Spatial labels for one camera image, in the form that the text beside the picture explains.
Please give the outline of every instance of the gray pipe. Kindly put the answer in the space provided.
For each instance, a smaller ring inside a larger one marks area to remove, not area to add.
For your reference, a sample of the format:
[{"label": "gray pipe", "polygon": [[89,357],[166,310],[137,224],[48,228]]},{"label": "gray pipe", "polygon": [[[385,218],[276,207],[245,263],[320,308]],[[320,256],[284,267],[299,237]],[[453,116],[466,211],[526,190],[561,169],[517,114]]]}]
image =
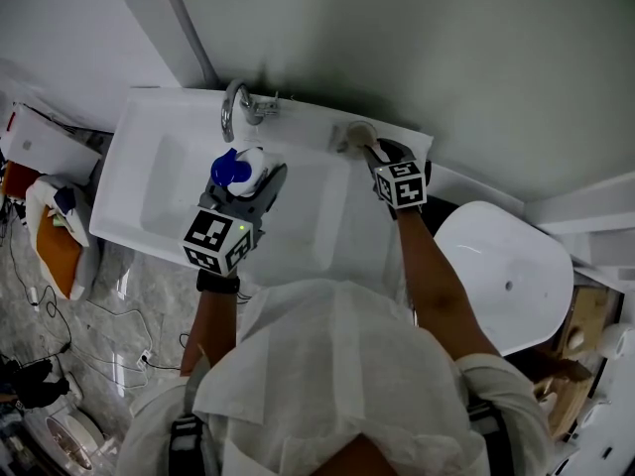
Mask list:
[{"label": "gray pipe", "polygon": [[191,21],[190,14],[188,14],[188,9],[186,8],[185,2],[183,0],[169,1],[170,5],[172,5],[172,9],[175,11],[175,15],[179,20],[179,24],[181,25],[184,34],[186,34],[186,38],[190,43],[190,47],[194,51],[194,55],[196,56],[196,59],[200,64],[202,77],[205,81],[205,87],[211,89],[220,88],[220,80],[218,79],[218,74],[216,74],[216,70],[207,57],[207,53],[202,46],[202,42],[200,41],[200,38],[196,33],[196,28]]}]

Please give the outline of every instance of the white basin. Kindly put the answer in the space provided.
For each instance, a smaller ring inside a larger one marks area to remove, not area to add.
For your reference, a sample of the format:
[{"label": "white basin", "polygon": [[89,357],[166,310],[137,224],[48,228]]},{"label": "white basin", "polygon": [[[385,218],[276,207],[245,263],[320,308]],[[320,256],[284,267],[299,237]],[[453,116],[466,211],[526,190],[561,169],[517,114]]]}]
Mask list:
[{"label": "white basin", "polygon": [[483,201],[453,212],[435,241],[483,331],[503,354],[549,339],[570,308],[572,260],[553,238]]},{"label": "white basin", "polygon": [[[240,266],[263,286],[309,278],[352,280],[395,298],[403,290],[396,226],[372,192],[362,160],[335,153],[335,128],[360,117],[280,100],[280,116],[253,127],[236,104],[233,143],[220,133],[224,92],[135,88],[106,158],[90,232],[106,240],[191,266],[178,239],[188,208],[230,147],[262,146],[284,156],[287,181],[263,229],[267,234]],[[432,138],[369,120],[379,136],[402,142],[423,162]]]}]

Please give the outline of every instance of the faucet handle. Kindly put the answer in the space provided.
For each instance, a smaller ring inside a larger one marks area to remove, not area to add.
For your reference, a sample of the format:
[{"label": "faucet handle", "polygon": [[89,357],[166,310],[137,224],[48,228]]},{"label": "faucet handle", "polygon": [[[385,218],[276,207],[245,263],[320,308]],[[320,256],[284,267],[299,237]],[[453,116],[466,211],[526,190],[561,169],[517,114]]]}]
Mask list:
[{"label": "faucet handle", "polygon": [[280,113],[280,106],[278,105],[278,91],[276,91],[276,98],[274,100],[256,102],[255,110],[256,116],[270,116]]}]

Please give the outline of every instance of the faucet spout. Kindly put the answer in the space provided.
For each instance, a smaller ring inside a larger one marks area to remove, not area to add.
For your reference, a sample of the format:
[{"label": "faucet spout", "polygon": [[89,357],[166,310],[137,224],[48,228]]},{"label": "faucet spout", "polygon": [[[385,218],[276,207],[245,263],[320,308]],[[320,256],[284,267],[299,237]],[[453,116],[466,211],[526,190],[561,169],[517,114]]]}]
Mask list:
[{"label": "faucet spout", "polygon": [[234,100],[240,92],[240,107],[245,114],[245,119],[250,125],[258,125],[263,121],[264,114],[259,114],[259,104],[254,101],[250,95],[247,85],[243,79],[233,79],[225,90],[225,97],[220,107],[220,128],[222,130],[222,138],[225,143],[231,143],[234,140],[234,128],[231,123]]}]

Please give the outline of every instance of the blue cap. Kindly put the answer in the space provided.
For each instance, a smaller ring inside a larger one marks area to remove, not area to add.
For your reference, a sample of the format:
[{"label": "blue cap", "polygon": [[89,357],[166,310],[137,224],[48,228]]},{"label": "blue cap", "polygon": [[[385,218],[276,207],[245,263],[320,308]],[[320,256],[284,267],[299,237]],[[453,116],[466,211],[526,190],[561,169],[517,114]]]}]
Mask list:
[{"label": "blue cap", "polygon": [[237,161],[236,155],[236,150],[230,148],[211,165],[211,179],[218,186],[241,183],[251,178],[251,166],[245,161]]}]

